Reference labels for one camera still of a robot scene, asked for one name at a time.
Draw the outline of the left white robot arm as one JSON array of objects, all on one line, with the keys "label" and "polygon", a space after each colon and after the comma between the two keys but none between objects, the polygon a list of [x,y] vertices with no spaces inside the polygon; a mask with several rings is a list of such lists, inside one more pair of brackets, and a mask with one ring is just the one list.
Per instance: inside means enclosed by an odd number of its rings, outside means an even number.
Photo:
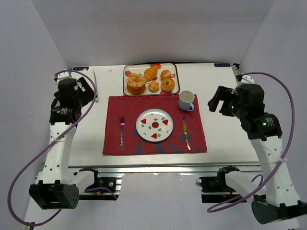
[{"label": "left white robot arm", "polygon": [[50,147],[44,168],[29,188],[29,195],[41,209],[74,209],[80,194],[95,183],[93,170],[69,172],[69,157],[78,123],[96,99],[95,83],[85,74],[72,76],[73,70],[55,74],[58,90],[50,111]]}]

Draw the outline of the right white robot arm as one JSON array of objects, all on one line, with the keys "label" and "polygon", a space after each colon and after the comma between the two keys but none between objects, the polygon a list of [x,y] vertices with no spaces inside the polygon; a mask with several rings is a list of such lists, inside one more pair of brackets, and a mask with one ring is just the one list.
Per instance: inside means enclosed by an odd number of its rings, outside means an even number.
[{"label": "right white robot arm", "polygon": [[252,213],[260,224],[281,221],[304,216],[307,204],[303,202],[292,183],[285,156],[290,148],[294,126],[295,108],[289,89],[271,74],[286,90],[291,106],[291,130],[286,147],[283,147],[282,130],[278,118],[264,111],[264,90],[255,84],[253,72],[236,76],[235,88],[219,86],[213,98],[208,102],[214,112],[223,102],[220,113],[236,117],[246,132],[248,139],[259,159],[262,178],[260,185],[246,178],[235,166],[219,169],[215,183],[222,189],[233,189],[238,196],[208,208],[209,213],[234,207],[244,201],[251,205]]}]

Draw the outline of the orange bundt cake bread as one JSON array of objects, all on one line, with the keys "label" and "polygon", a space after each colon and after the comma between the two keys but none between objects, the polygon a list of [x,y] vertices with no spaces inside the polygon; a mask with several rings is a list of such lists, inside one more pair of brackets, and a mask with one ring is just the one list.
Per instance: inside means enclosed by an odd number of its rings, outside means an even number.
[{"label": "orange bundt cake bread", "polygon": [[132,95],[141,95],[146,90],[146,78],[142,74],[132,73],[128,76],[127,90]]}]

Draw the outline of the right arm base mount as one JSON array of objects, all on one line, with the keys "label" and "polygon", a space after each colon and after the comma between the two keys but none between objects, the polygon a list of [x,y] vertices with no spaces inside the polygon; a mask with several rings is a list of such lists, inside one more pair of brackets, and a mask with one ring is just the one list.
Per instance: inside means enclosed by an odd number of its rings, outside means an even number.
[{"label": "right arm base mount", "polygon": [[232,173],[235,182],[248,179],[233,165],[220,168],[216,176],[203,176],[196,179],[195,183],[201,187],[201,201],[203,204],[221,203],[227,200],[233,203],[242,198],[239,193],[226,182],[226,175]]}]

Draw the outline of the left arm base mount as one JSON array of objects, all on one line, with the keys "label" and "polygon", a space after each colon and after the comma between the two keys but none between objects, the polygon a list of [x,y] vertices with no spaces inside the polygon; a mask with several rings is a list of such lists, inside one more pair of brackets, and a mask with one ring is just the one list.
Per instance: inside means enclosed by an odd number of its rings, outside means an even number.
[{"label": "left arm base mount", "polygon": [[80,200],[115,201],[121,190],[121,174],[98,168],[70,169],[69,179],[78,187]]}]

